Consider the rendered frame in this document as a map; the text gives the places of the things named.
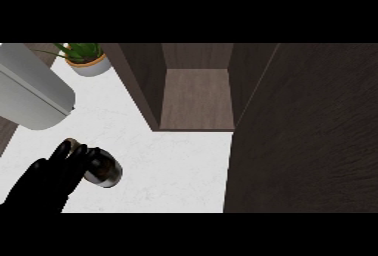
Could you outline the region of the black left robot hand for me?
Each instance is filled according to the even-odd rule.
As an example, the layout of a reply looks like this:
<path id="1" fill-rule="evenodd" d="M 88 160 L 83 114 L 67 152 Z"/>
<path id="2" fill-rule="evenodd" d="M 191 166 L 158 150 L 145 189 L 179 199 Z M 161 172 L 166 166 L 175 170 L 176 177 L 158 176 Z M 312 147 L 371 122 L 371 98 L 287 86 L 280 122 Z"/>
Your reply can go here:
<path id="1" fill-rule="evenodd" d="M 9 214 L 60 214 L 74 192 L 91 163 L 99 157 L 101 149 L 82 144 L 74 152 L 65 140 L 49 159 L 40 158 L 30 165 L 18 179 L 0 212 Z"/>

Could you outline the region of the dark wine bottle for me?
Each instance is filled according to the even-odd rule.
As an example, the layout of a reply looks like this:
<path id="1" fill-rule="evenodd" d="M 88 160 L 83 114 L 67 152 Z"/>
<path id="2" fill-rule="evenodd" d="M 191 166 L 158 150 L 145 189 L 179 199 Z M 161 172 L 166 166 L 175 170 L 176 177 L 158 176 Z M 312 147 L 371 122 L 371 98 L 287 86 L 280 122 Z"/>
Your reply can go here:
<path id="1" fill-rule="evenodd" d="M 74 184 L 88 180 L 102 188 L 114 187 L 123 177 L 123 167 L 111 153 L 99 147 L 83 146 L 74 138 L 67 138 L 67 141 L 71 145 L 68 155 L 73 159 Z"/>

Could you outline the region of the open brown wooden cabinet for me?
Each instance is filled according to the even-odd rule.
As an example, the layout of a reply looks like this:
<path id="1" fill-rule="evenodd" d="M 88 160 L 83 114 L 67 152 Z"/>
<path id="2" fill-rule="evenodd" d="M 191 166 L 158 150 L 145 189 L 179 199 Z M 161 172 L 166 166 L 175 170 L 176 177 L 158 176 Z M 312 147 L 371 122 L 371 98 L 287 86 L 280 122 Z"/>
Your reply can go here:
<path id="1" fill-rule="evenodd" d="M 154 131 L 237 129 L 275 43 L 105 43 L 102 48 Z"/>

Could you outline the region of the dark brown cabinet door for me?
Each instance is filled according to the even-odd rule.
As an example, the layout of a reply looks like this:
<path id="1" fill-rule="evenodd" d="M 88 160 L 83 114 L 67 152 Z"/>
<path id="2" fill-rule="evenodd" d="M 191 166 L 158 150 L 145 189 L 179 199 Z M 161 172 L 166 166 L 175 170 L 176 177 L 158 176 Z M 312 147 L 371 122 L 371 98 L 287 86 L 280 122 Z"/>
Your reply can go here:
<path id="1" fill-rule="evenodd" d="M 223 211 L 378 212 L 378 44 L 280 44 L 232 136 Z"/>

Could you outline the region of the green plant in white pot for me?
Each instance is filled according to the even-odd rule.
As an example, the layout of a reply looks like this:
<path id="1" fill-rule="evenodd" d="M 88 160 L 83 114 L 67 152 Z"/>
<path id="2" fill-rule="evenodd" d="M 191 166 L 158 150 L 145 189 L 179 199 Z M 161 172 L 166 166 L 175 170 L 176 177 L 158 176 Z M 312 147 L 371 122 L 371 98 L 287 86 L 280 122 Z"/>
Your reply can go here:
<path id="1" fill-rule="evenodd" d="M 83 77 L 95 77 L 111 68 L 111 62 L 99 43 L 55 43 L 63 54 L 43 50 L 43 53 L 65 59 L 76 73 Z"/>

